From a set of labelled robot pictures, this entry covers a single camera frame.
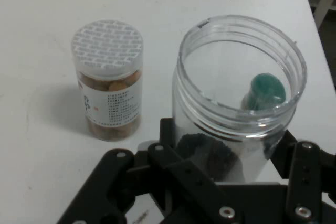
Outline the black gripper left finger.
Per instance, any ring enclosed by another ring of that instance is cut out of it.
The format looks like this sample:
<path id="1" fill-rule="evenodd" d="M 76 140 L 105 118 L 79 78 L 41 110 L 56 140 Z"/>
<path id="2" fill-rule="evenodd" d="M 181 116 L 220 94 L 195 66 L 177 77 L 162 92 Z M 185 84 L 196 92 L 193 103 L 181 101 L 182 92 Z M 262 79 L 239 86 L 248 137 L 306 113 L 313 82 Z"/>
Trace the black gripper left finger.
<path id="1" fill-rule="evenodd" d="M 145 151 L 107 151 L 60 223 L 126 223 L 137 196 L 150 194 L 163 223 L 235 223 L 236 206 L 190 161 L 171 148 L 173 120 L 160 121 L 160 140 Z"/>

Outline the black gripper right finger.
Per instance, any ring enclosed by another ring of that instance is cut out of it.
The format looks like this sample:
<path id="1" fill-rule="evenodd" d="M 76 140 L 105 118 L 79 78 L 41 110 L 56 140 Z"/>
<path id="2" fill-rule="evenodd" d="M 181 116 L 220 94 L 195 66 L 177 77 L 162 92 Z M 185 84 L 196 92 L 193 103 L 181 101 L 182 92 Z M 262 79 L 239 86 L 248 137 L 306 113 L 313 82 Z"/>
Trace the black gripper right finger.
<path id="1" fill-rule="evenodd" d="M 299 142 L 286 131 L 271 159 L 278 174 L 288 179 L 285 200 L 287 223 L 335 223 L 335 155 L 309 141 Z"/>

